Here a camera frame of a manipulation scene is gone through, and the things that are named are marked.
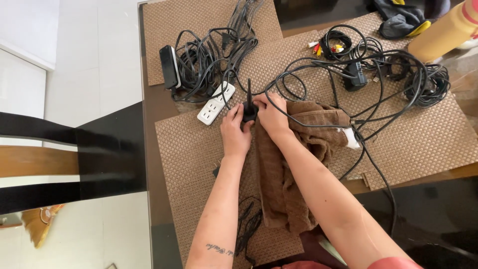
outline yellow trim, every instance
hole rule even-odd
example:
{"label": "yellow trim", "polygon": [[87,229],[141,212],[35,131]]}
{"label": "yellow trim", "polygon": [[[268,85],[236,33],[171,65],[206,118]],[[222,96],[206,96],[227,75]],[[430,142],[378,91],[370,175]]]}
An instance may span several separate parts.
{"label": "yellow trim", "polygon": [[423,31],[428,29],[428,27],[430,27],[430,25],[432,25],[432,23],[430,21],[425,21],[424,23],[422,23],[422,25],[418,26],[415,30],[413,30],[407,36],[415,36],[415,35],[421,34],[421,33],[423,33]]}

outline broom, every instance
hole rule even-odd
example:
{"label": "broom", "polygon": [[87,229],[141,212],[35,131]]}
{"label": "broom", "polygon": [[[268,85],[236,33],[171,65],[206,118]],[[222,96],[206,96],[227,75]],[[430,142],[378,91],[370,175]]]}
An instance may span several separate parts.
{"label": "broom", "polygon": [[30,240],[35,245],[35,248],[42,246],[53,218],[63,206],[64,204],[59,204],[22,212],[22,220],[25,224],[25,230],[30,233]]}

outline red sleeve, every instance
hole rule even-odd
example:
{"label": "red sleeve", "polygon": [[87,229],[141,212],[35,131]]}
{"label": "red sleeve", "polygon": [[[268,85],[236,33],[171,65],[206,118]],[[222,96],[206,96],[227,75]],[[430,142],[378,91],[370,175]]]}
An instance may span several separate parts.
{"label": "red sleeve", "polygon": [[372,263],[367,269],[423,269],[414,261],[402,257],[388,257]]}

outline hand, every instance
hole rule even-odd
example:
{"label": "hand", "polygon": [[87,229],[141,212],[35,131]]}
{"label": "hand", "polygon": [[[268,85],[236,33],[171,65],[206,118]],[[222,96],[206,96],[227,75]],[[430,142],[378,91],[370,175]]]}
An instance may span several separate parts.
{"label": "hand", "polygon": [[[287,104],[284,98],[277,93],[269,93],[272,102],[282,111],[287,112]],[[261,125],[267,131],[269,136],[274,139],[275,136],[291,132],[287,116],[277,110],[267,99],[265,93],[256,95],[253,99],[254,104],[259,107],[257,116],[261,120]]]}
{"label": "hand", "polygon": [[250,127],[254,124],[254,121],[246,122],[242,127],[243,131],[241,131],[240,123],[243,114],[244,105],[237,104],[222,118],[221,134],[224,143],[224,157],[239,156],[245,158],[247,151],[249,151],[252,140]]}

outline floor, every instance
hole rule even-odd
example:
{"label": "floor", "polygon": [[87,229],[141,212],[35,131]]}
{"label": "floor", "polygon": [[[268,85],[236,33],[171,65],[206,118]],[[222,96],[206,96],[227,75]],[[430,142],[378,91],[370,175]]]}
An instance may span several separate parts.
{"label": "floor", "polygon": [[[56,68],[47,74],[44,118],[72,127],[142,101],[136,0],[61,0]],[[64,150],[76,147],[44,143]],[[79,181],[79,176],[49,182]],[[10,269],[151,268],[147,192],[72,202],[35,249],[24,228],[0,229]]]}

